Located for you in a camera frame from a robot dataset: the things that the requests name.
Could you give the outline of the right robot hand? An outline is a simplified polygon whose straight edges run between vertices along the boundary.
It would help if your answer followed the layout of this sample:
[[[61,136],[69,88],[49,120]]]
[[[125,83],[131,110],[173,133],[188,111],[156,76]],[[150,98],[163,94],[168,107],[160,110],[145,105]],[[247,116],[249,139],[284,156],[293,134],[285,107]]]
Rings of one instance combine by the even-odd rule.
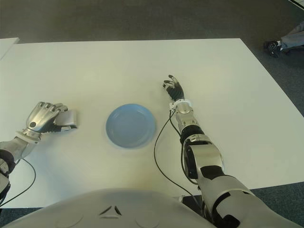
[[[169,80],[164,80],[162,87],[168,93],[171,100],[178,101],[184,99],[184,92],[179,81],[173,76],[168,75]]]

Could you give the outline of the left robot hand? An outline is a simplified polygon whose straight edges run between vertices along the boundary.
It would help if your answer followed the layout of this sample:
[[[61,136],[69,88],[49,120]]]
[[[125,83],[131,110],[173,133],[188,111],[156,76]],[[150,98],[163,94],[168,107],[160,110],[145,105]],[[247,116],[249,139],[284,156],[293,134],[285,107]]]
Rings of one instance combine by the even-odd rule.
[[[39,102],[29,114],[26,127],[20,133],[40,138],[43,133],[56,133],[76,129],[76,113],[62,103]]]

